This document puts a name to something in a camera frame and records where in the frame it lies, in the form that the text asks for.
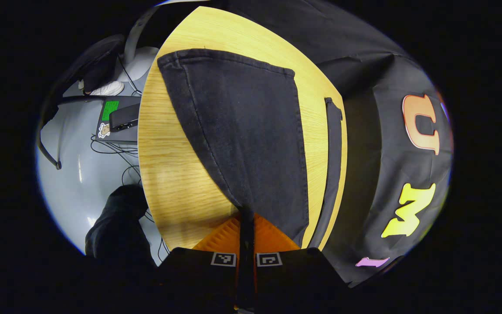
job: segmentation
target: shoe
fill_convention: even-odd
[[[125,88],[125,84],[114,80],[102,87],[94,89],[89,95],[91,96],[115,96],[119,95]]]

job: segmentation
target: wood grain surface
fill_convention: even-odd
[[[328,132],[325,97],[343,111],[342,97],[325,75],[297,48],[241,16],[208,7],[195,9],[170,34],[156,58],[176,50],[223,50],[295,71],[305,142],[311,240],[325,192]],[[346,119],[342,121],[342,169],[335,207],[321,249],[340,208],[346,176]],[[177,119],[162,75],[151,66],[138,125],[139,163],[152,216],[170,248],[192,248],[237,210],[209,177]]]

